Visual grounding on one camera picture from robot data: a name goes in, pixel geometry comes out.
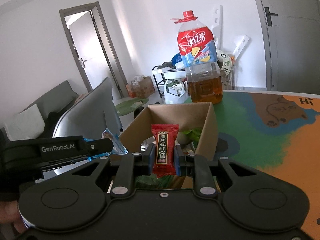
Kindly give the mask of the person left hand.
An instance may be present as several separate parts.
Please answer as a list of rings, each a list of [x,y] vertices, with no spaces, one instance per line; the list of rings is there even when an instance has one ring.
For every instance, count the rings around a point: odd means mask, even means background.
[[[18,233],[26,231],[25,224],[18,209],[18,202],[3,202],[0,204],[0,221],[1,224],[13,224]]]

